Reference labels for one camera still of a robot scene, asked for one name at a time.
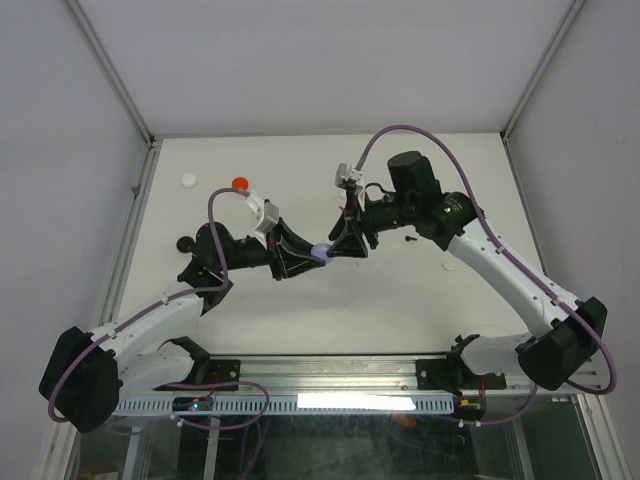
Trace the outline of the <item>purple round earbud charging case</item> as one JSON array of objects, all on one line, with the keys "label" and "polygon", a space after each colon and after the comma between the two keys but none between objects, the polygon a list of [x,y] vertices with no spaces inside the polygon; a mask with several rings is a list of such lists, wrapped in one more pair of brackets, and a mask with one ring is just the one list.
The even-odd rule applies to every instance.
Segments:
[{"label": "purple round earbud charging case", "polygon": [[330,248],[331,245],[327,243],[315,244],[311,248],[311,254],[320,259],[324,264],[329,264],[332,262],[332,258],[328,255]]}]

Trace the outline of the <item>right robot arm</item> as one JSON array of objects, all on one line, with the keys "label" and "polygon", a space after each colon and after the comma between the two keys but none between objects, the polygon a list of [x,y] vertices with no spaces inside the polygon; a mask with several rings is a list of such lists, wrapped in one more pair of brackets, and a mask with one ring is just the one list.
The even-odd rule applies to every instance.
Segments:
[{"label": "right robot arm", "polygon": [[393,191],[380,200],[366,194],[361,171],[340,164],[335,184],[346,203],[329,234],[331,257],[365,258],[384,231],[411,226],[479,274],[519,315],[522,334],[456,338],[447,354],[452,383],[469,387],[486,374],[524,374],[555,391],[598,351],[607,317],[595,297],[586,301],[559,287],[511,252],[462,192],[444,192],[427,157],[408,151],[387,168]]}]

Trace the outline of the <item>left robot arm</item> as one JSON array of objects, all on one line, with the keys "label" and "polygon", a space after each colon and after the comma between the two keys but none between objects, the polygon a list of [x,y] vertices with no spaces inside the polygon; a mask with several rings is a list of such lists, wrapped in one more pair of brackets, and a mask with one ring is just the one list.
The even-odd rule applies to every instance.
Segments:
[{"label": "left robot arm", "polygon": [[173,384],[201,387],[210,355],[173,331],[225,299],[230,271],[268,267],[274,279],[290,279],[325,266],[329,249],[295,234],[281,217],[243,239],[209,222],[178,245],[190,260],[154,301],[129,317],[90,331],[71,327],[58,337],[38,387],[51,420],[88,433],[141,393]]}]

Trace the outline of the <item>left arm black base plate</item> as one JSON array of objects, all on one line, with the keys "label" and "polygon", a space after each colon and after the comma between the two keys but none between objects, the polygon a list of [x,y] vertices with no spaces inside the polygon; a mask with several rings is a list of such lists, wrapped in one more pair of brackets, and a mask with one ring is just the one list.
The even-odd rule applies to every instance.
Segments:
[{"label": "left arm black base plate", "polygon": [[215,387],[218,391],[237,391],[235,381],[240,379],[241,361],[239,359],[210,358],[199,368],[196,374],[198,385],[226,383],[226,386]]}]

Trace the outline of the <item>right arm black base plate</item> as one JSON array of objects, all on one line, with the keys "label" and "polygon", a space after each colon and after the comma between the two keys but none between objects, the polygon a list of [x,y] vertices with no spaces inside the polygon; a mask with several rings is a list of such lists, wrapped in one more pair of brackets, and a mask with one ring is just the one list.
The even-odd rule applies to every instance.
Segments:
[{"label": "right arm black base plate", "polygon": [[420,391],[443,390],[461,396],[467,390],[501,391],[507,388],[504,375],[476,375],[464,364],[447,358],[418,359],[415,370]]}]

